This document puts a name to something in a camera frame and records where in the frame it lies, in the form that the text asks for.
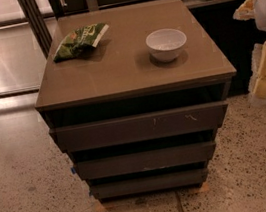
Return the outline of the green chip bag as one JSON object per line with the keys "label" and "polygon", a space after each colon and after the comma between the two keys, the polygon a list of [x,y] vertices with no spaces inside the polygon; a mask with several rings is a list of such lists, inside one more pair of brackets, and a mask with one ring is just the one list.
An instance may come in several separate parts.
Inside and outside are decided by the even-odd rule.
{"label": "green chip bag", "polygon": [[93,23],[69,32],[58,45],[53,61],[72,60],[78,58],[86,48],[97,47],[108,29],[109,26],[106,23]]}

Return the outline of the brown drawer cabinet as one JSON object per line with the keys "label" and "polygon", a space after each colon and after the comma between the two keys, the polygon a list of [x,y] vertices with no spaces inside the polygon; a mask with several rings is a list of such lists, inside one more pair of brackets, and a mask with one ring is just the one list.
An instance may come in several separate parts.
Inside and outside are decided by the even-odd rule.
{"label": "brown drawer cabinet", "polygon": [[[62,18],[58,21],[52,46],[58,47],[66,34],[75,28],[99,22],[107,23],[110,28],[98,47],[77,59],[60,63],[47,61],[35,105],[50,130],[227,102],[236,70],[182,1],[157,0]],[[145,41],[150,33],[166,28],[180,30],[187,38],[178,58],[169,63],[153,58]],[[64,153],[75,165],[194,143],[215,143],[218,128]],[[91,188],[207,169],[211,159],[83,180]]]}

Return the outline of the drawer dark brown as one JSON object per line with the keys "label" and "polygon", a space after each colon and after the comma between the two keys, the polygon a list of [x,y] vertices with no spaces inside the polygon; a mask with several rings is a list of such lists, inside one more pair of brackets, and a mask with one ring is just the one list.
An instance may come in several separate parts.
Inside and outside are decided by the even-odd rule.
{"label": "drawer dark brown", "polygon": [[53,128],[52,139],[62,152],[97,149],[221,127],[226,102]]}
{"label": "drawer dark brown", "polygon": [[216,144],[194,143],[86,162],[74,165],[81,179],[100,179],[159,168],[207,161],[211,159]]}
{"label": "drawer dark brown", "polygon": [[130,179],[90,188],[93,196],[99,200],[202,183],[207,178],[207,169],[196,169],[142,179]]}

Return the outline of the white bowl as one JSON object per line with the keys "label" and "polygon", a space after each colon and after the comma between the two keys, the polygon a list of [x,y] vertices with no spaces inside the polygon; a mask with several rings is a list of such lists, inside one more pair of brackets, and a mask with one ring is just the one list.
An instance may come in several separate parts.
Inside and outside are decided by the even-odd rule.
{"label": "white bowl", "polygon": [[186,34],[176,29],[160,29],[145,39],[149,53],[160,62],[169,63],[178,58],[186,44]]}

